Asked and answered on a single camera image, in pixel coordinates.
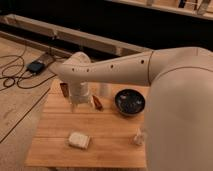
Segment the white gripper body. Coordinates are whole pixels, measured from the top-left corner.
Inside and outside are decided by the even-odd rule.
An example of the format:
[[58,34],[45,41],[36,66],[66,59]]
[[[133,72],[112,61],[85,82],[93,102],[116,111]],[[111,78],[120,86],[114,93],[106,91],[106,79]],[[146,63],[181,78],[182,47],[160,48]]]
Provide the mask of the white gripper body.
[[80,104],[87,104],[90,107],[93,106],[92,95],[87,82],[70,83],[68,85],[68,91],[72,112],[74,112]]

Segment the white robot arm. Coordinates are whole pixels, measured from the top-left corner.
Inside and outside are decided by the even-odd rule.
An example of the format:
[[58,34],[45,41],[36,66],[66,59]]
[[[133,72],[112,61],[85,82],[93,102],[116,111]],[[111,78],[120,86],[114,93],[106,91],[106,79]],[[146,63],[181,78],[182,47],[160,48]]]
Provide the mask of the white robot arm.
[[148,171],[213,171],[213,52],[161,49],[92,63],[77,52],[58,67],[70,100],[83,103],[90,82],[149,88],[144,126]]

